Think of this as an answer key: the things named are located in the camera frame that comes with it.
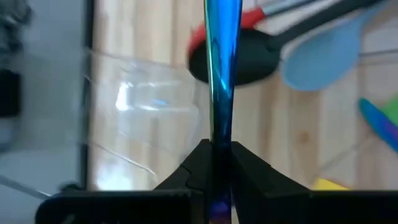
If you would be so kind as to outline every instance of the black handle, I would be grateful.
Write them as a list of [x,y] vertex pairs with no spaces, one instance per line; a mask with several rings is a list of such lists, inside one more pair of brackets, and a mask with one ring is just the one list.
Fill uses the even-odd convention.
[[313,16],[310,16],[298,24],[285,30],[283,33],[275,36],[271,46],[282,47],[288,42],[296,39],[297,37],[315,29],[319,26],[326,24],[334,19],[337,19],[347,13],[353,12],[363,7],[369,7],[373,4],[379,3],[383,0],[342,0],[332,6],[324,9]]

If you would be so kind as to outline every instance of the black holder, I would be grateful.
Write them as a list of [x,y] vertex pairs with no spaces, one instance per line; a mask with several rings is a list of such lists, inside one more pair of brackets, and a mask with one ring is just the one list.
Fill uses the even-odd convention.
[[[222,175],[231,169],[231,176]],[[398,220],[396,191],[311,191],[238,142],[217,155],[202,140],[152,191],[60,193],[42,203],[36,223],[209,223],[211,205],[232,186],[240,223],[339,223]]]

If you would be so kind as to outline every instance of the wooden surface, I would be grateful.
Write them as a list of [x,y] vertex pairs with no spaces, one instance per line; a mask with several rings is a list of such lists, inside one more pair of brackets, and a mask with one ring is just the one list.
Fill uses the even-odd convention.
[[[244,0],[244,8],[261,2]],[[330,2],[262,22],[258,29],[278,32]],[[148,189],[166,178],[200,138],[209,136],[208,89],[183,69],[190,34],[203,20],[203,1],[97,0],[97,5],[95,50],[102,54],[95,55],[93,65],[91,186]],[[391,1],[367,27],[363,52],[371,56],[326,90],[293,91],[283,84],[278,72],[264,82],[236,89],[233,139],[307,186],[320,175],[349,187],[398,188],[398,174],[392,171],[398,167],[397,156],[370,132],[356,106],[361,96],[383,105],[398,92],[396,55],[377,54],[398,49],[397,9],[396,1]],[[284,49],[284,55],[291,47]],[[133,57],[144,61],[125,60]],[[145,60],[161,64],[150,66]],[[179,94],[137,88],[162,79],[160,73],[184,81],[185,86],[177,87]],[[123,109],[118,107],[123,91],[129,99],[153,99],[161,94],[176,108],[186,110],[160,116],[149,108],[147,114]],[[355,149],[365,150],[357,153]]]

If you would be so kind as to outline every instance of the red object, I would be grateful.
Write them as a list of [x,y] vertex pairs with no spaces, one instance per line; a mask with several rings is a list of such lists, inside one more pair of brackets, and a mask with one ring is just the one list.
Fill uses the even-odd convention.
[[[254,29],[254,26],[264,20],[266,15],[262,11],[261,7],[257,7],[242,13],[242,28]],[[189,48],[188,48],[188,56],[191,57],[193,52],[201,43],[206,41],[206,29],[205,24],[202,23],[193,33],[190,39]]]

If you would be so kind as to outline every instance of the blue spatula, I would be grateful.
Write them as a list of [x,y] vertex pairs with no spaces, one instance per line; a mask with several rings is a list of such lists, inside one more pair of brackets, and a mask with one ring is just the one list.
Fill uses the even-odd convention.
[[364,25],[383,6],[385,2],[301,43],[282,65],[286,84],[295,90],[317,91],[343,77],[358,60]]

